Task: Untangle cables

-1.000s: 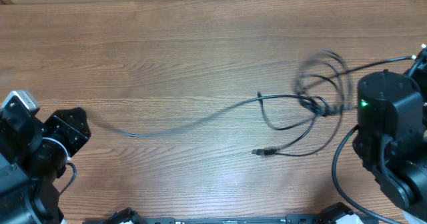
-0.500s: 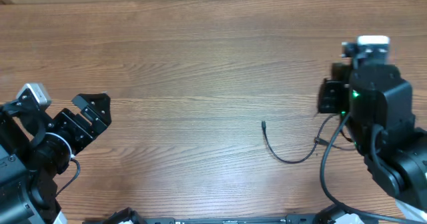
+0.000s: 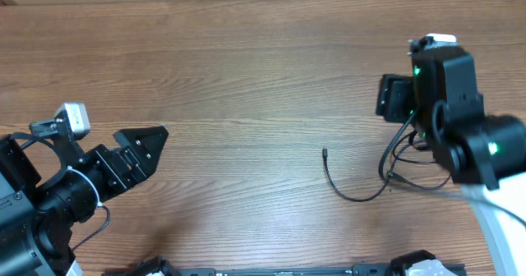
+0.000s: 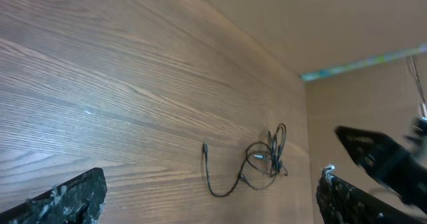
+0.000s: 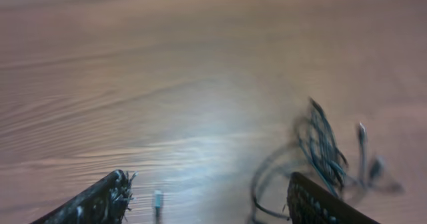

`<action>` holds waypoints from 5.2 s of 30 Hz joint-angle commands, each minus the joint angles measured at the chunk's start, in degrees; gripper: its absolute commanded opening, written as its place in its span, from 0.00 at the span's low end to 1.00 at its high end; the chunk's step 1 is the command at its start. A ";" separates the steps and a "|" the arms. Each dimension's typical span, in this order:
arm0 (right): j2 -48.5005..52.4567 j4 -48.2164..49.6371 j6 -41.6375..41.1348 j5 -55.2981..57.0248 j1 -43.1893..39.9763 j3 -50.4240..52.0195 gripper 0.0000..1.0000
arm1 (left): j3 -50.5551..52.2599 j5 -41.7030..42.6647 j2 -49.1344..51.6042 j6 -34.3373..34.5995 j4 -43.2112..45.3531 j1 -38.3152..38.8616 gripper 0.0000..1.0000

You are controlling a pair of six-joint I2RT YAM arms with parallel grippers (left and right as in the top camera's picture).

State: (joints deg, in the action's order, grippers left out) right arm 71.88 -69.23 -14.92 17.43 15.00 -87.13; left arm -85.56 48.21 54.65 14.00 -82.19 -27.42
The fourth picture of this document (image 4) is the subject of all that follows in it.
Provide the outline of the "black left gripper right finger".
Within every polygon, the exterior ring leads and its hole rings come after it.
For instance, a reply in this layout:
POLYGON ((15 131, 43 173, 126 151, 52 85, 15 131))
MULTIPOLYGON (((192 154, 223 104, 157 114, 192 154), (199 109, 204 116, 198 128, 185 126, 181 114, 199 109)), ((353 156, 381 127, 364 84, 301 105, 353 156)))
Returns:
POLYGON ((322 170, 316 201, 325 224, 423 224, 334 175, 334 165, 322 170))

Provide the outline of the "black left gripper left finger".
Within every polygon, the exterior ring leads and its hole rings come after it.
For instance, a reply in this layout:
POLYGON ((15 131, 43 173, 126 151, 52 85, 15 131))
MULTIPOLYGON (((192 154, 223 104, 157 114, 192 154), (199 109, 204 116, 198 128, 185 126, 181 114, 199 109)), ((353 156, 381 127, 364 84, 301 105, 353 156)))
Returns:
POLYGON ((92 168, 1 213, 2 223, 96 224, 105 206, 103 169, 92 168))

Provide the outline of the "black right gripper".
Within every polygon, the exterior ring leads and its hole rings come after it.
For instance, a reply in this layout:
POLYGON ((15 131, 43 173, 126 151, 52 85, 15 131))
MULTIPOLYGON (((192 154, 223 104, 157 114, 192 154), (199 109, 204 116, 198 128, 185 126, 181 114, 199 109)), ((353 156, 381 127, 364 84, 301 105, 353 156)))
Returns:
POLYGON ((379 184, 403 187, 403 200, 426 213, 426 118, 415 120, 416 137, 406 136, 416 144, 412 153, 381 132, 338 126, 334 132, 352 161, 379 184))

